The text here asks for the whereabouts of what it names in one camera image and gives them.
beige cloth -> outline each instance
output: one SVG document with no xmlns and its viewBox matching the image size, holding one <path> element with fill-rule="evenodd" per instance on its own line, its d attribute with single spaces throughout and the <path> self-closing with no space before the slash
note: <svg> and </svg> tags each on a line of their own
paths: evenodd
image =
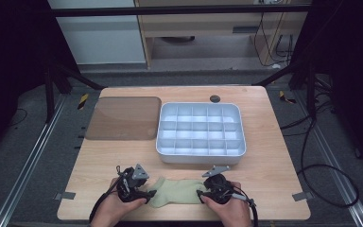
<svg viewBox="0 0 363 227">
<path fill-rule="evenodd" d="M 157 190 L 155 196 L 149 201 L 149 205 L 155 208 L 165 206 L 169 203 L 198 204 L 201 203 L 197 190 L 208 191 L 203 181 L 199 180 L 168 180 L 158 179 L 150 190 Z"/>
</svg>

human hand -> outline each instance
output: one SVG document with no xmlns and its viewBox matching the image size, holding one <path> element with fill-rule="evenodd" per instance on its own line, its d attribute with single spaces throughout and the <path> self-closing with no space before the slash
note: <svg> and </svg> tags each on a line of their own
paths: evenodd
<svg viewBox="0 0 363 227">
<path fill-rule="evenodd" d="M 241 183 L 231 182 L 237 188 Z M 231 198 L 225 204 L 219 204 L 209 197 L 201 196 L 202 201 L 212 209 L 225 227 L 251 227 L 250 208 L 246 201 Z"/>
<path fill-rule="evenodd" d="M 117 192 L 112 192 L 101 204 L 95 212 L 95 216 L 91 221 L 92 227 L 113 227 L 119 220 L 128 212 L 137 209 L 147 202 L 147 199 L 142 198 L 130 202 L 122 202 L 117 195 Z"/>
</svg>

table surface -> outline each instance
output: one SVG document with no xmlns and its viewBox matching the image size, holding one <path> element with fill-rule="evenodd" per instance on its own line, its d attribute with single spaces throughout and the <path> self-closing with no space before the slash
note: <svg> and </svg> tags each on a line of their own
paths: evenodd
<svg viewBox="0 0 363 227">
<path fill-rule="evenodd" d="M 241 112 L 247 151 L 237 165 L 222 173 L 227 180 L 240 182 L 255 200 L 260 219 L 308 219 L 306 201 L 294 201 L 302 192 L 284 138 L 267 91 L 257 86 L 182 86 L 106 88 L 106 96 L 156 96 L 166 102 L 209 102 L 212 95 L 223 103 L 237 105 Z M 58 218 L 88 219 L 97 199 L 122 170 L 142 165 L 150 178 L 143 187 L 154 185 L 158 178 L 169 180 L 199 179 L 212 165 L 163 163 L 155 139 L 139 141 L 84 139 L 66 192 L 76 193 L 73 200 L 63 199 Z M 125 220 L 218 220 L 204 204 L 168 204 L 161 208 L 144 205 L 125 216 Z"/>
</svg>

tray compartment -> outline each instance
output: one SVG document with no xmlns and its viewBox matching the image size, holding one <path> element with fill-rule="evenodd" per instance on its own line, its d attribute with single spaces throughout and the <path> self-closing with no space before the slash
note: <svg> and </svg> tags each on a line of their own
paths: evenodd
<svg viewBox="0 0 363 227">
<path fill-rule="evenodd" d="M 238 107 L 230 103 L 166 103 L 157 150 L 166 163 L 237 164 L 246 152 Z"/>
</svg>

metal bracket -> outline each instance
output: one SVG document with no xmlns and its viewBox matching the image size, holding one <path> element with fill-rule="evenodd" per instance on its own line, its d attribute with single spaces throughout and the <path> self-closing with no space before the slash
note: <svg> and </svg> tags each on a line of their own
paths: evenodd
<svg viewBox="0 0 363 227">
<path fill-rule="evenodd" d="M 211 170 L 202 174 L 202 177 L 212 177 L 227 170 L 230 170 L 229 166 L 214 166 Z"/>
<path fill-rule="evenodd" d="M 149 178 L 149 176 L 146 171 L 141 167 L 141 165 L 137 164 L 131 178 L 133 180 L 146 180 Z"/>
<path fill-rule="evenodd" d="M 300 192 L 293 195 L 294 201 L 302 201 L 302 200 L 312 200 L 314 199 L 314 195 L 311 192 Z"/>
<path fill-rule="evenodd" d="M 61 201 L 62 199 L 73 200 L 75 196 L 76 193 L 74 192 L 63 192 L 63 193 L 57 192 L 53 199 L 55 201 Z"/>
</svg>

